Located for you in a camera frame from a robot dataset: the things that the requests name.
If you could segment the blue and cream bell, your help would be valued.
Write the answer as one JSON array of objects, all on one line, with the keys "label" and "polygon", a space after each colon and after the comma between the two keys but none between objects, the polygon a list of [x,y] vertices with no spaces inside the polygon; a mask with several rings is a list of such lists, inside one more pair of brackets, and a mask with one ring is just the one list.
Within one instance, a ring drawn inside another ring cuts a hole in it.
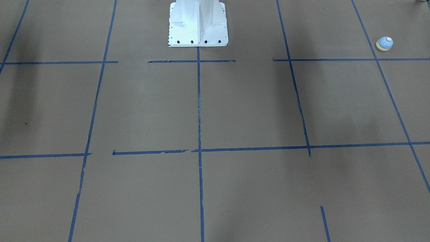
[{"label": "blue and cream bell", "polygon": [[380,50],[380,51],[388,51],[392,48],[393,46],[393,39],[391,37],[381,37],[376,43],[375,46]]}]

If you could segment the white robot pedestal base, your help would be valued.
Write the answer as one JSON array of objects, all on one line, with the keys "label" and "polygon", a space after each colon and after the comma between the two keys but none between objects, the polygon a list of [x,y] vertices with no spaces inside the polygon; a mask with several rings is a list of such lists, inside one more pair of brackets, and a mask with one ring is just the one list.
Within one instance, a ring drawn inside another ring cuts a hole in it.
[{"label": "white robot pedestal base", "polygon": [[226,6],[219,0],[177,0],[169,6],[169,47],[227,46]]}]

